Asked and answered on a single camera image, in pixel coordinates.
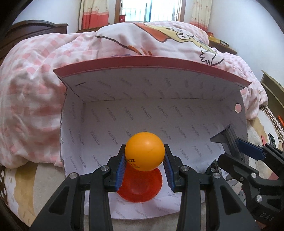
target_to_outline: orange ball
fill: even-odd
[[[162,163],[164,157],[164,144],[153,133],[137,133],[126,143],[125,158],[136,170],[151,171]]]

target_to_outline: wooden window frame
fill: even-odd
[[[184,21],[185,4],[186,0],[181,0],[180,11],[178,16],[178,21],[180,22]],[[121,0],[116,0],[115,11],[114,11],[114,23],[119,23],[120,8],[121,8]]]

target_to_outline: curtain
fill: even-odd
[[[79,30],[108,24],[108,0],[81,0]]]
[[[207,32],[212,0],[194,0],[190,24]]]

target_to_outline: wooden headboard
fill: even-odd
[[[42,20],[27,20],[11,26],[5,38],[0,41],[0,65],[5,56],[18,42],[41,34],[67,33],[68,24],[54,24]]]

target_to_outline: smartphone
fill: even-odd
[[[275,139],[274,139],[274,137],[273,137],[270,133],[268,134],[268,137],[269,137],[270,144],[271,144],[274,148],[276,148],[276,144],[275,144]]]

